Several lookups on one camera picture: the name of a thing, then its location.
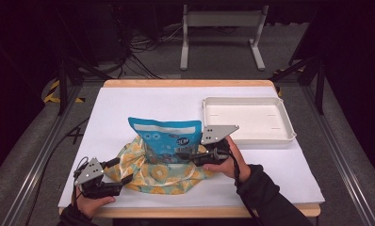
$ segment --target table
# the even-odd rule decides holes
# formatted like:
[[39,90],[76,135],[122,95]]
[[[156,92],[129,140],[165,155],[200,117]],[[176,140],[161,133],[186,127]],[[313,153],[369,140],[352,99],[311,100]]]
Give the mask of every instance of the table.
[[[277,96],[270,81],[106,81],[97,97],[90,122],[58,204],[60,210],[70,202],[73,188],[73,171],[80,159],[84,156],[89,158],[97,156],[99,161],[107,161],[115,157],[124,144],[132,141],[135,132],[127,125],[127,117],[151,117],[151,119],[159,121],[178,121],[188,120],[188,116],[190,119],[201,120],[203,117],[201,100],[204,96],[209,95]],[[136,100],[140,100],[138,105],[130,105]],[[166,106],[167,109],[172,107],[172,114],[163,114],[164,112],[169,112],[169,110],[161,110],[161,106]],[[275,184],[281,186],[281,193],[295,203],[306,216],[317,217],[320,214],[319,203],[324,202],[324,199],[296,139],[286,144],[259,144],[250,147],[239,145],[239,148],[246,162],[264,166],[265,171],[274,180]],[[290,167],[290,170],[281,169],[285,167]],[[120,196],[116,199],[116,202],[102,207],[96,217],[250,217],[236,194],[234,180],[227,178],[221,173],[217,173],[209,180],[200,182],[184,195],[153,195],[123,188]]]

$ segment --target sleeve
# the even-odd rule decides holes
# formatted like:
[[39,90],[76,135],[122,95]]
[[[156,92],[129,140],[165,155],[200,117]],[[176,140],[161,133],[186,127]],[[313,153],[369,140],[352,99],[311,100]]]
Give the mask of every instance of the sleeve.
[[60,215],[60,222],[57,226],[97,226],[89,218],[82,214],[71,204],[67,206]]
[[264,172],[261,165],[249,165],[250,178],[237,188],[237,194],[255,208],[266,226],[310,226],[308,218],[279,193],[279,187]]

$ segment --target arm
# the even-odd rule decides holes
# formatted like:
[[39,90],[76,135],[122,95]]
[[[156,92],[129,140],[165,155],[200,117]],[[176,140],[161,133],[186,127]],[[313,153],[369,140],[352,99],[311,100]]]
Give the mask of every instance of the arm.
[[115,201],[114,197],[104,197],[102,199],[92,200],[85,198],[79,187],[76,188],[76,204],[71,203],[60,215],[60,222],[57,226],[96,226],[91,222],[94,214],[103,205]]
[[[228,140],[231,151],[238,163],[240,186],[237,194],[251,208],[255,208],[258,216],[265,225],[312,225],[290,201],[279,193],[279,187],[272,182],[260,165],[247,165],[237,145],[230,137]],[[228,158],[221,165],[205,164],[206,170],[223,172],[234,178],[234,162]]]

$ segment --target metal frame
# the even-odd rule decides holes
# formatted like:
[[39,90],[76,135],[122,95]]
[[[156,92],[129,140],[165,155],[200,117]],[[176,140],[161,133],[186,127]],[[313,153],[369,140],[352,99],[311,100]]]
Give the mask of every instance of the metal frame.
[[268,6],[253,11],[188,11],[184,5],[181,65],[182,71],[188,69],[188,28],[190,26],[254,26],[255,38],[249,39],[255,63],[259,71],[265,70],[265,64],[258,49],[261,33],[267,18]]

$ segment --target wooden table edge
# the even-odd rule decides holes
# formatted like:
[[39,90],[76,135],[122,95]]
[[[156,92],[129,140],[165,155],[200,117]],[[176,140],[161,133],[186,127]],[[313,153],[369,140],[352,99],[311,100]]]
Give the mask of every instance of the wooden table edge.
[[[300,203],[295,206],[308,218],[320,215],[318,203]],[[110,208],[103,207],[96,218],[250,218],[244,206],[211,207],[152,207],[152,208]]]
[[110,79],[104,88],[273,87],[269,80]]

